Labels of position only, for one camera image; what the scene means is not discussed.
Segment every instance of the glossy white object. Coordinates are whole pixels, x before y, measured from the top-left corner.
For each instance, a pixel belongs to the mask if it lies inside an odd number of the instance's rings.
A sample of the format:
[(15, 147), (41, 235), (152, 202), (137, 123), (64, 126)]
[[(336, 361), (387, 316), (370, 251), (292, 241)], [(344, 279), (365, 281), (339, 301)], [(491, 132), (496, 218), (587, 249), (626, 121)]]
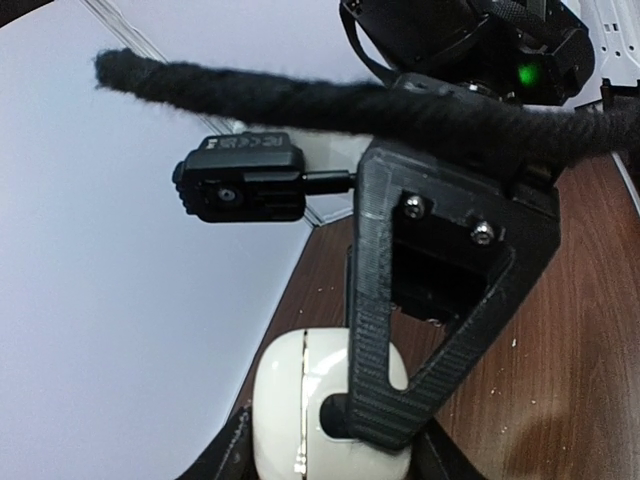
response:
[[(336, 440), (320, 424), (325, 399), (348, 389), (349, 330), (306, 329), (277, 338), (265, 351), (253, 392), (253, 444), (261, 480), (401, 480), (411, 450), (383, 452), (356, 439)], [(389, 380), (408, 385), (390, 345)]]

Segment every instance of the cable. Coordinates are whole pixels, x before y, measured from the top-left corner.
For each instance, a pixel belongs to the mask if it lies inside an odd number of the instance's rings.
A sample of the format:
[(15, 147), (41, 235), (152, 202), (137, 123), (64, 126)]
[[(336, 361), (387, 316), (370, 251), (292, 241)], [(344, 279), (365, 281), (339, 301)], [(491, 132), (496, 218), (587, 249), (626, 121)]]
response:
[(95, 67), (100, 87), (142, 100), (248, 124), (369, 134), (432, 154), (495, 151), (567, 165), (640, 148), (640, 102), (604, 113), (529, 111), (489, 98), (469, 105), (448, 92), (164, 64), (128, 49), (99, 54)]

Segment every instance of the green led indicator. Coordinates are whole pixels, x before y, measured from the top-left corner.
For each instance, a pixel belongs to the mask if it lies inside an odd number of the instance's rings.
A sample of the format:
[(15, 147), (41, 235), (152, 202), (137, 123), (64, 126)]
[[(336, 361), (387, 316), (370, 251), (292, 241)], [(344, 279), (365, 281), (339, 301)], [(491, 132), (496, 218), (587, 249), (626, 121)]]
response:
[(522, 65), (518, 68), (518, 77), (524, 87), (535, 87), (540, 81), (540, 70), (537, 65)]

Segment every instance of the fuzzy black cord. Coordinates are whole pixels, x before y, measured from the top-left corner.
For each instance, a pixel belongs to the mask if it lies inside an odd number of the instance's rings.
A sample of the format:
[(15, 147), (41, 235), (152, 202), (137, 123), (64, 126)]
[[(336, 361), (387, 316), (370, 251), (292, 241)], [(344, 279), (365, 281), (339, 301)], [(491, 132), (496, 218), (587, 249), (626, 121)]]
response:
[(567, 165), (640, 148), (640, 102), (606, 113), (530, 111), (488, 98), (471, 105), (445, 92), (416, 94), (370, 83), (335, 85), (165, 64), (128, 49), (100, 53), (95, 67), (100, 87), (149, 102), (248, 124), (371, 134), (432, 153), (463, 146)]

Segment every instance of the wooden floor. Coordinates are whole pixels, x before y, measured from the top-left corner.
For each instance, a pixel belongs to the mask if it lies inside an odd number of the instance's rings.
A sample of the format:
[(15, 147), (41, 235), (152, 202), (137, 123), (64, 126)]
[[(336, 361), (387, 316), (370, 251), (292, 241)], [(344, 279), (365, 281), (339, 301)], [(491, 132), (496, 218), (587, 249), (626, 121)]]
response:
[[(608, 158), (560, 190), (560, 252), (438, 416), (489, 480), (640, 479), (640, 219)], [(316, 230), (263, 345), (342, 322), (351, 235), (350, 220)], [(440, 331), (397, 317), (394, 343), (415, 368)]]

